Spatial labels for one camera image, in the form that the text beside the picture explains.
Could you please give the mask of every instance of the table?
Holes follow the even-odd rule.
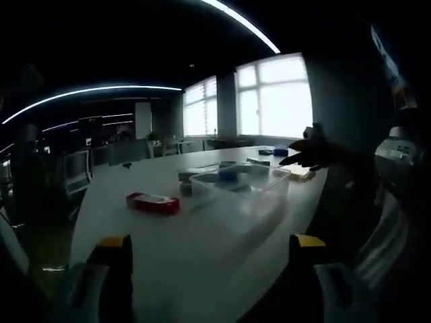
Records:
[[[259,156],[258,150],[243,147],[146,159],[129,170],[121,165],[95,168],[77,219],[70,265],[86,261],[98,240],[131,234],[137,322],[234,322],[287,265],[288,238],[308,227],[327,171],[318,171],[310,182],[292,182],[288,214],[262,244],[246,252],[238,248],[237,237],[215,221],[188,214],[148,216],[126,208],[125,197],[132,192],[180,196],[177,170],[182,168],[243,162],[248,157],[276,166],[282,159]]]

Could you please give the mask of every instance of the ceiling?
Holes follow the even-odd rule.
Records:
[[[326,4],[281,8],[274,0],[223,2],[256,25],[282,54],[355,48],[360,37],[368,37],[365,21],[376,15],[367,9]],[[60,5],[37,3],[29,7],[26,3],[25,8],[11,9],[3,29],[9,33],[2,39],[2,48],[6,48],[2,51],[10,55],[0,62],[0,90],[7,94],[1,120],[41,99],[75,89],[118,84],[183,89],[274,55],[249,30],[200,0],[122,0],[112,6],[74,1]],[[37,76],[22,81],[20,75],[29,69]],[[139,89],[116,91],[102,98],[164,99],[171,95]],[[97,106],[83,102],[100,98],[91,94],[37,107],[25,118],[0,125],[0,131],[24,121],[37,120],[44,126],[67,122],[59,109],[73,107],[67,117],[79,118]]]

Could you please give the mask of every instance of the red box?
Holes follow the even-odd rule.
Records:
[[[173,215],[180,211],[180,200],[176,197],[133,193],[126,197],[127,206],[138,210]]]

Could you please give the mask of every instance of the plastic bin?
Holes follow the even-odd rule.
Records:
[[[287,213],[289,172],[251,163],[191,176],[193,198],[205,204],[206,215],[236,234],[245,234],[262,222],[281,221]]]

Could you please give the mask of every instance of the blue object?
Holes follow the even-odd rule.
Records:
[[[289,156],[289,150],[286,146],[277,145],[274,149],[274,156],[278,157],[287,157]]]

